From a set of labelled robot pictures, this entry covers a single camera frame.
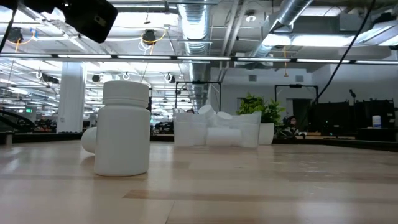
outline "ceiling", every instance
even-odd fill
[[[150,4],[147,1],[122,1],[123,4]],[[314,1],[302,13],[302,16],[318,16],[318,17],[337,17],[339,14],[361,14],[363,6],[369,4],[371,1]],[[239,17],[242,5],[238,7],[238,13],[235,18],[230,18],[231,5],[233,1],[223,0],[218,4],[211,6],[210,16],[210,36],[208,41],[210,44],[210,55],[221,55],[221,49],[224,42],[224,36],[227,31],[228,21]],[[234,42],[231,54],[236,53],[247,54],[253,51],[264,39],[262,34],[262,27],[268,15],[271,15],[279,10],[281,1],[249,1],[247,10],[252,10],[256,17],[255,21],[248,22],[245,19],[237,34],[237,39]],[[394,10],[396,1],[379,0],[376,8],[380,11],[387,9]],[[7,23],[11,13],[5,9],[0,9],[0,35],[4,34]],[[183,30],[181,28],[180,16],[176,14],[162,14],[162,13],[135,13],[122,12],[119,13],[111,32],[108,35],[107,41],[102,44],[97,44],[92,40],[79,36],[79,33],[64,23],[65,18],[59,10],[53,14],[37,14],[30,9],[21,7],[16,14],[14,20],[14,27],[21,27],[21,33],[24,40],[21,44],[16,45],[7,42],[4,52],[18,52],[18,53],[46,53],[46,54],[152,54],[152,55],[186,55],[184,44]],[[157,38],[163,37],[160,41],[150,48],[143,49],[145,45],[141,43],[141,35],[147,29],[155,30]],[[270,54],[274,57],[295,57],[295,58],[340,58],[346,47],[311,47],[311,46],[296,46],[287,45],[275,46]],[[362,45],[360,47],[353,47],[348,58],[363,58],[363,59],[384,59],[390,56],[391,51],[388,47],[381,47],[378,45]],[[176,80],[190,81],[189,64],[188,63],[139,63],[139,62],[84,62],[87,69],[87,91],[86,102],[97,101],[100,105],[103,81],[112,80],[115,78],[142,82],[148,84],[155,89],[153,96],[159,97],[163,100],[165,96],[174,96],[174,91],[164,91],[161,88],[175,88],[175,84],[165,81],[167,74],[174,75]],[[213,65],[212,78],[214,79],[218,74],[218,64]],[[300,71],[303,74],[310,73],[321,65],[314,64],[289,64],[289,69]],[[255,73],[280,73],[279,70],[285,68],[284,63],[274,63],[267,70],[258,70]],[[35,61],[35,60],[15,60],[2,58],[0,59],[0,84],[2,81],[9,80],[9,83],[15,85],[32,86],[26,87],[29,93],[33,93],[35,100],[47,100],[54,104],[52,112],[56,112],[59,98],[59,88],[38,88],[38,86],[51,85],[40,81],[41,73],[45,73],[54,78],[61,79],[62,62],[59,61]],[[225,78],[225,84],[237,84],[241,82],[239,74],[244,73],[245,69],[231,68]],[[100,75],[103,78],[102,82],[93,82],[92,76]],[[267,83],[270,77],[263,76],[257,81],[257,85]],[[25,99],[25,94],[11,93],[3,88],[3,96],[5,98]],[[179,98],[190,97],[189,91],[183,91]],[[26,105],[29,100],[8,100],[3,102],[5,105],[22,104]],[[95,113],[97,107],[91,103],[86,104],[86,112]]]

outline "desk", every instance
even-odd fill
[[[396,142],[396,132],[396,128],[361,128],[358,130],[358,140]]]
[[[312,136],[312,135],[307,135],[305,136],[296,136],[297,139],[349,139],[349,140],[355,140],[354,136],[341,136],[341,137],[334,137],[334,136]]]

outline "white column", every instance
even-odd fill
[[[57,133],[82,132],[86,75],[84,63],[62,64]]]

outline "orange cord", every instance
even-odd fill
[[[286,46],[284,46],[284,53],[285,53],[285,58],[286,58]],[[289,77],[289,75],[287,74],[287,62],[285,62],[285,75],[284,77]]]
[[[18,46],[19,46],[19,41],[20,41],[20,40],[21,40],[21,38],[18,39],[18,41],[17,41],[16,47],[15,47],[15,53],[17,53],[17,51],[18,51]]]
[[[152,54],[152,52],[154,51],[154,47],[155,47],[155,44],[152,45],[152,47],[150,48],[150,54]]]
[[[142,40],[143,42],[145,42],[145,43],[155,43],[155,42],[158,42],[158,41],[160,41],[160,40],[162,40],[162,39],[164,38],[164,36],[166,35],[166,31],[163,33],[163,35],[162,35],[161,38],[159,38],[159,39],[157,39],[157,40],[154,40],[154,41],[146,41],[146,40],[144,40],[144,39],[142,38],[143,35],[144,35],[144,34],[141,34],[141,40]]]

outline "silver duct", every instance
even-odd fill
[[[204,4],[179,4],[181,25],[184,39],[205,40],[208,37],[210,7]],[[185,43],[188,55],[208,55],[209,45],[206,43]],[[210,64],[190,63],[191,81],[209,81]],[[194,97],[196,109],[206,103],[208,85],[192,85],[191,94]]]
[[[313,0],[284,0],[280,5],[280,10],[277,16],[279,25],[292,26],[292,24],[299,18],[301,13],[307,8]],[[270,31],[277,26],[275,22],[269,29]],[[274,46],[263,45],[262,43],[251,54],[251,57],[266,57]]]

